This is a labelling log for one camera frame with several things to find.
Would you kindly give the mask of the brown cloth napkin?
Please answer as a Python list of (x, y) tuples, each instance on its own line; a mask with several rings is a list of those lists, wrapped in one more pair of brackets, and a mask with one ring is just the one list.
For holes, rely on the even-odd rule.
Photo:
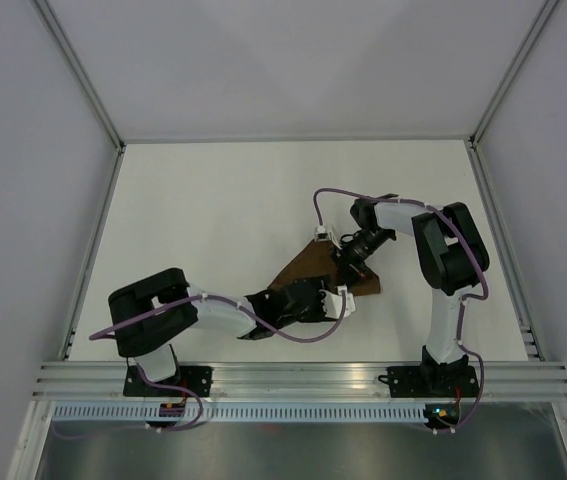
[(269, 289), (281, 290), (294, 281), (327, 276), (328, 289), (335, 293), (337, 286), (347, 285), (354, 296), (371, 296), (381, 293), (380, 278), (375, 272), (362, 278), (348, 270), (341, 269), (333, 258), (336, 246), (328, 241), (310, 241), (272, 280)]

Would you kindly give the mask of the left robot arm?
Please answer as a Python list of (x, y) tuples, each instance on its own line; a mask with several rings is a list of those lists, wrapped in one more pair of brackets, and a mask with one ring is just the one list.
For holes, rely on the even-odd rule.
[(347, 296), (329, 291), (329, 278), (302, 278), (278, 290), (243, 297), (212, 294), (188, 282), (183, 270), (170, 268), (122, 287), (108, 297), (112, 326), (103, 337), (115, 340), (120, 357), (131, 360), (126, 396), (169, 396), (183, 388), (202, 391), (182, 372), (172, 340), (189, 329), (218, 330), (242, 341), (274, 336), (314, 343), (284, 329), (297, 323), (337, 324)]

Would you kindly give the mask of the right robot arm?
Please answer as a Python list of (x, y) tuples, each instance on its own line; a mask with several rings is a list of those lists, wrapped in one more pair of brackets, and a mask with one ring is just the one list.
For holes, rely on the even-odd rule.
[(428, 338), (417, 366), (390, 367), (379, 376), (393, 398), (476, 398), (480, 380), (462, 344), (467, 303), (489, 294), (490, 258), (468, 207), (442, 208), (395, 194), (358, 198), (350, 214), (358, 229), (331, 251), (337, 278), (349, 287), (372, 278), (367, 259), (399, 233), (415, 242), (421, 273), (432, 290)]

